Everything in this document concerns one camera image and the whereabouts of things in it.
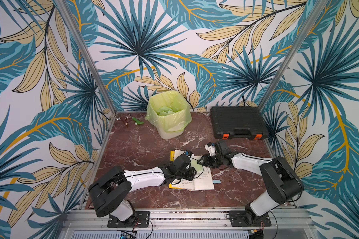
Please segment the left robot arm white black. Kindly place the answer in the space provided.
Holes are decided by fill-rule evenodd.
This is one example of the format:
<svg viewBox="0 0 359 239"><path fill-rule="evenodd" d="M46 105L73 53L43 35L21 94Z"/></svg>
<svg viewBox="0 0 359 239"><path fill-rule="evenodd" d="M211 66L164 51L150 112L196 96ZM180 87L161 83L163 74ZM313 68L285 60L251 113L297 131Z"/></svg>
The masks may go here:
<svg viewBox="0 0 359 239"><path fill-rule="evenodd" d="M126 222L135 218L135 210L126 200L130 192L147 187L159 187L175 181L192 181L196 174L197 170L191 166L191 158L183 154L168 164L146 170L130 171L115 166L93 182L88 192L97 217L110 215Z"/></svg>

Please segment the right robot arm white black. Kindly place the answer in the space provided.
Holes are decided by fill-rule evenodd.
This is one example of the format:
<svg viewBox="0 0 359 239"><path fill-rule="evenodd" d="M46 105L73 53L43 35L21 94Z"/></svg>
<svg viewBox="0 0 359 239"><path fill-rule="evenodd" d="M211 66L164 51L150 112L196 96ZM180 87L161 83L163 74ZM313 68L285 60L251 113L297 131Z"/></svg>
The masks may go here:
<svg viewBox="0 0 359 239"><path fill-rule="evenodd" d="M208 154L198 164L214 169L221 166L242 169L263 178L266 191L245 207L244 217L250 225L304 191L302 181L283 157L262 158L233 152L224 140L208 143L205 149Z"/></svg>

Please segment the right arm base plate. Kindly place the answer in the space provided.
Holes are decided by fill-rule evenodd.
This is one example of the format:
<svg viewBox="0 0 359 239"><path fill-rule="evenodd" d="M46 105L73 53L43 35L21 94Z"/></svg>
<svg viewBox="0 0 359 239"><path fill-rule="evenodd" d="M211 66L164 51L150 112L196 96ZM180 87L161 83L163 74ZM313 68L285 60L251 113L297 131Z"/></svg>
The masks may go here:
<svg viewBox="0 0 359 239"><path fill-rule="evenodd" d="M230 220L232 227L256 227L264 228L272 226L268 214L256 216L254 213L246 211L229 211L226 218Z"/></svg>

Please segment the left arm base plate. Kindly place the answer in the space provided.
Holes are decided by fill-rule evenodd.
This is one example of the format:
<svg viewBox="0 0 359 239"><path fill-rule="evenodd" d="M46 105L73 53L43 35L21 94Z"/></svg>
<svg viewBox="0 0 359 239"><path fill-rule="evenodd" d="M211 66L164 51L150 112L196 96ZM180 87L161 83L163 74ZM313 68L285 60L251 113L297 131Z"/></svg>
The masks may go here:
<svg viewBox="0 0 359 239"><path fill-rule="evenodd" d="M109 216L108 228L148 228L150 223L150 211L136 211L126 221L120 221L114 216Z"/></svg>

